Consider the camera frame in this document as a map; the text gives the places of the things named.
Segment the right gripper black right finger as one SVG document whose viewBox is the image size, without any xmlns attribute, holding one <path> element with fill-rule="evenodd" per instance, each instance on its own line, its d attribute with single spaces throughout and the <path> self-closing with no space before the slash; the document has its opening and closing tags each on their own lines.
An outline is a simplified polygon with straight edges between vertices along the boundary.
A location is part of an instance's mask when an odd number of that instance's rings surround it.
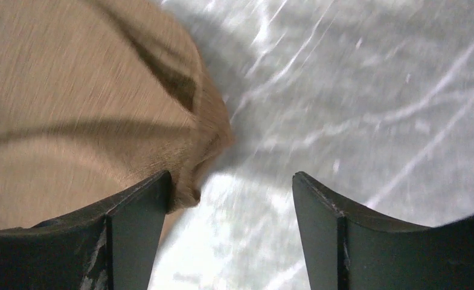
<svg viewBox="0 0 474 290">
<path fill-rule="evenodd" d="M 474 289 L 474 215 L 425 227 L 304 172 L 294 174 L 292 189 L 312 289 Z"/>
</svg>

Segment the brown cloth napkin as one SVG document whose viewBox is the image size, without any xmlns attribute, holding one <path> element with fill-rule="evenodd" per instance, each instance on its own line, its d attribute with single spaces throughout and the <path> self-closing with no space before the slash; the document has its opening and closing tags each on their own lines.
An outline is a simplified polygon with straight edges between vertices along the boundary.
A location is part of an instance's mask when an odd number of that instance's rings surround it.
<svg viewBox="0 0 474 290">
<path fill-rule="evenodd" d="M 190 34 L 150 1 L 0 1 L 0 230 L 168 170 L 169 229 L 232 141 Z"/>
</svg>

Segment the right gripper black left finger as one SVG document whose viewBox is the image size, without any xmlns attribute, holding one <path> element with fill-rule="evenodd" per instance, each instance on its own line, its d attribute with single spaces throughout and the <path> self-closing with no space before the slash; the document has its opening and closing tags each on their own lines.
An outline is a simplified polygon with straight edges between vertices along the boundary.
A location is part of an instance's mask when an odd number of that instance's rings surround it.
<svg viewBox="0 0 474 290">
<path fill-rule="evenodd" d="M 31 228 L 0 230 L 0 289 L 147 289 L 171 188 L 162 171 Z"/>
</svg>

